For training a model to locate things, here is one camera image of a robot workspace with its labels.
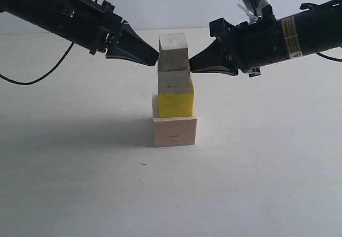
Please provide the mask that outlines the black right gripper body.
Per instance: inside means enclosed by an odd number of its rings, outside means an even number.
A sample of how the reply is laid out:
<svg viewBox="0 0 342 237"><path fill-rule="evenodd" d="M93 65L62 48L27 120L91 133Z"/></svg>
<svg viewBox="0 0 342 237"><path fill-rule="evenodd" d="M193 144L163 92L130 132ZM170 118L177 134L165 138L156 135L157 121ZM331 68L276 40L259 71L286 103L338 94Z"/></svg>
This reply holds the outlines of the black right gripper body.
<svg viewBox="0 0 342 237"><path fill-rule="evenodd" d="M219 18L209 23L209 32L218 49L214 66L226 74L237 75L240 70L258 75L260 67L286 60L283 31L274 16L236 26Z"/></svg>

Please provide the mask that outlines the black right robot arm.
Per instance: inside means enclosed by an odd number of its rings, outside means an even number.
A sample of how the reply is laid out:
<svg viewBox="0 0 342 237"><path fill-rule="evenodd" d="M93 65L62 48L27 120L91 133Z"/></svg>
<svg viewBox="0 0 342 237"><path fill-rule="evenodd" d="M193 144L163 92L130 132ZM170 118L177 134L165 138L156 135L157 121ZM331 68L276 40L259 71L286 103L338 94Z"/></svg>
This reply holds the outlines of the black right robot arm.
<svg viewBox="0 0 342 237"><path fill-rule="evenodd" d="M209 34L215 40L190 58L190 71L256 77L263 66L341 46L341 0L302 3L300 9L276 19L266 6L266 16L252 24L232 25L225 18L210 22Z"/></svg>

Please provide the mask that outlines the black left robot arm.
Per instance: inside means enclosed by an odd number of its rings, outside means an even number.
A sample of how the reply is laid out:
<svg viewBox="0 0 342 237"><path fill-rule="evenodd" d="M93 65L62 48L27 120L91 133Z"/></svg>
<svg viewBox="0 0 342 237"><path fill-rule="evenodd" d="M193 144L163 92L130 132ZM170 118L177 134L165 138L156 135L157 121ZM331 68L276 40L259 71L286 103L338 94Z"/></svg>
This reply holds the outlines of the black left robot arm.
<svg viewBox="0 0 342 237"><path fill-rule="evenodd" d="M1 0L8 12L106 58L154 66L159 53L146 43L114 5L97 0Z"/></svg>

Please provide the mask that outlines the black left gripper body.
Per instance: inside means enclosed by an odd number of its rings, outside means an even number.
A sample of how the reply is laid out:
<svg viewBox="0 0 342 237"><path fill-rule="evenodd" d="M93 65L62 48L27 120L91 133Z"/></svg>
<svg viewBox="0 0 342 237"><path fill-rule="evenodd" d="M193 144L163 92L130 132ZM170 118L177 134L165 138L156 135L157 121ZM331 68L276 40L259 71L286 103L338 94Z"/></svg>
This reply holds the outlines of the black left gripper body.
<svg viewBox="0 0 342 237"><path fill-rule="evenodd" d="M122 17L115 14L115 6L107 1L97 4L92 0L64 0L64 38L89 50L94 55L101 48L108 25L114 20L120 25Z"/></svg>

